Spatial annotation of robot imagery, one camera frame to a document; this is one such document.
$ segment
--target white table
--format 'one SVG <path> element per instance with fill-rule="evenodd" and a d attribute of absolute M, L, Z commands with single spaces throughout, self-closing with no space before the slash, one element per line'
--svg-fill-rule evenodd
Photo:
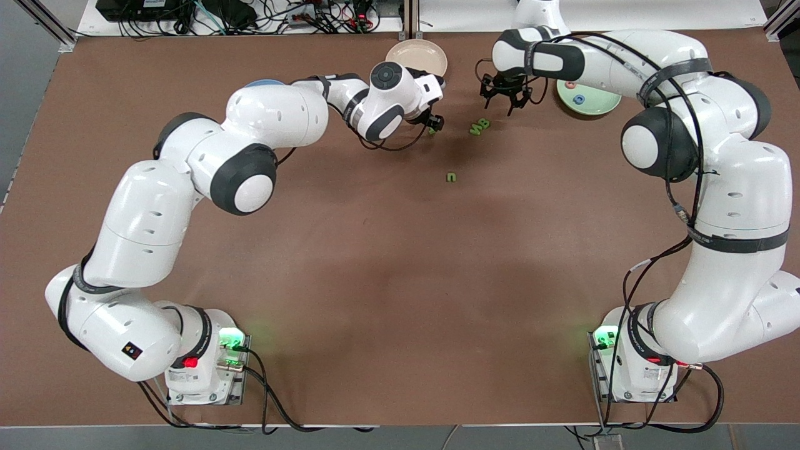
<path fill-rule="evenodd" d="M 516 0 L 419 0 L 419 30 L 503 31 L 511 26 Z M 630 28 L 709 30 L 763 26 L 758 0 L 561 0 L 575 31 Z"/>
<path fill-rule="evenodd" d="M 94 8 L 96 2 L 97 0 L 89 0 L 88 3 L 86 4 L 86 8 L 83 11 L 83 17 L 81 18 L 81 23 L 78 26 L 78 31 L 80 33 L 88 34 L 91 36 L 120 36 L 121 35 L 120 24 L 117 22 L 108 22 L 107 20 L 105 20 L 104 17 L 100 15 L 100 13 L 97 11 L 97 9 Z M 264 17 L 261 0 L 244 0 L 244 3 L 249 3 L 255 9 L 259 18 Z M 273 8 L 274 12 L 284 11 L 289 8 L 289 2 L 287 0 L 274 0 L 274 4 L 275 4 L 275 8 Z M 338 12 L 336 6 L 334 6 L 334 12 L 335 13 Z M 217 30 L 216 25 L 214 25 L 214 23 L 210 19 L 208 19 L 208 17 L 202 11 L 196 10 L 194 12 L 194 16 L 195 16 L 195 23 L 192 26 L 192 30 L 195 32 L 195 34 L 208 35 L 213 33 L 214 30 Z M 258 31 L 262 32 L 275 31 L 280 24 L 280 19 L 284 16 L 285 14 L 282 14 L 273 21 L 260 22 L 264 25 L 262 28 L 259 28 Z M 367 18 L 371 20 L 373 23 L 376 23 L 378 20 L 377 16 L 375 15 L 375 12 L 372 10 L 369 12 Z M 166 20 L 161 21 L 162 29 L 170 33 L 173 33 L 172 30 L 173 24 L 174 21 L 166 21 Z M 158 33 L 156 22 L 136 22 L 136 25 L 137 28 L 141 28 L 144 31 L 150 33 Z M 133 29 L 131 29 L 127 25 L 127 23 L 123 23 L 122 27 L 123 30 L 126 31 L 126 35 L 132 34 L 133 36 L 136 36 L 136 32 Z M 401 30 L 402 30 L 402 21 L 400 20 L 400 17 L 381 17 L 381 23 L 378 26 L 378 28 L 375 29 L 375 32 L 398 33 Z M 313 28 L 312 26 L 301 26 L 298 28 L 288 28 L 286 29 L 284 34 L 309 34 L 313 33 L 314 31 L 316 31 L 316 29 Z"/>

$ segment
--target black box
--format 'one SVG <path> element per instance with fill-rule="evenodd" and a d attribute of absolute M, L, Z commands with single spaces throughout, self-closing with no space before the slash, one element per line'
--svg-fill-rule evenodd
<path fill-rule="evenodd" d="M 188 0 L 98 0 L 95 8 L 109 22 L 175 20 Z"/>

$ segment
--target green light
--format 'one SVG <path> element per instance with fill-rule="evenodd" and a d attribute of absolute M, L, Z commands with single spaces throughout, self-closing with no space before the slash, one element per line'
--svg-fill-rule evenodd
<path fill-rule="evenodd" d="M 594 341 L 601 350 L 613 347 L 617 343 L 619 328 L 615 325 L 602 325 L 594 330 Z"/>
<path fill-rule="evenodd" d="M 223 347 L 232 348 L 244 341 L 245 334 L 238 328 L 228 327 L 219 330 L 219 344 Z"/>

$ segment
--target brown table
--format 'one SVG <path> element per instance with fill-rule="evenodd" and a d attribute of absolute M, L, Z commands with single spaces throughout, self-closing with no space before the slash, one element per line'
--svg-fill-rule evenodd
<path fill-rule="evenodd" d="M 715 68 L 767 93 L 774 116 L 762 138 L 797 160 L 800 94 L 778 45 L 755 29 L 690 34 Z M 495 35 L 430 38 L 450 60 L 435 108 L 443 132 L 408 151 L 368 151 L 332 117 L 324 138 L 281 166 L 262 211 L 240 218 L 199 206 L 173 273 L 146 294 L 228 311 L 301 423 L 596 422 L 585 333 L 620 304 L 625 270 L 683 237 L 662 183 L 620 155 L 622 125 L 640 106 L 625 99 L 579 120 L 552 91 L 507 118 L 502 99 L 483 110 L 473 76 Z M 43 299 L 47 282 L 91 247 L 120 176 L 148 159 L 173 116 L 222 119 L 227 97 L 258 78 L 366 76 L 395 43 L 85 38 L 64 54 L 0 216 L 0 424 L 159 423 L 135 384 L 63 336 Z M 491 128 L 470 135 L 482 117 Z M 408 128 L 395 143 L 414 136 Z M 445 181 L 451 171 L 456 183 Z M 790 241 L 784 264 L 794 273 L 798 245 Z M 687 258 L 660 263 L 638 301 L 668 296 Z M 800 422 L 798 346 L 795 333 L 714 364 L 726 387 L 722 420 Z M 261 395 L 250 385 L 245 406 L 186 418 L 257 423 Z M 703 421 L 713 402 L 698 374 L 656 420 Z M 645 410 L 615 408 L 613 419 Z"/>

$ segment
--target teal cable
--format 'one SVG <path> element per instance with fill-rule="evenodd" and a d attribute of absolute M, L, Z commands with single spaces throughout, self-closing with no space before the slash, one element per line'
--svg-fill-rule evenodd
<path fill-rule="evenodd" d="M 199 0 L 192 0 L 192 2 L 194 2 L 194 4 L 195 4 L 195 5 L 197 5 L 197 7 L 198 7 L 198 8 L 200 8 L 200 11 L 202 11 L 202 12 L 203 12 L 203 13 L 204 13 L 206 16 L 208 16 L 208 18 L 209 18 L 209 19 L 211 19 L 211 21 L 214 23 L 214 25 L 216 25 L 216 26 L 217 26 L 217 28 L 219 28 L 219 32 L 220 32 L 220 33 L 222 33 L 222 34 L 226 34 L 225 30 L 223 30 L 223 28 L 222 28 L 222 27 L 219 25 L 219 23 L 217 22 L 217 19 L 215 19 L 215 18 L 214 18 L 214 16 L 213 16 L 213 15 L 211 15 L 211 13 L 210 13 L 210 12 L 208 12 L 208 10 L 206 9 L 206 7 L 205 7 L 205 6 L 203 6 L 203 5 L 202 5 L 202 3 L 200 3 L 200 1 L 199 1 Z"/>

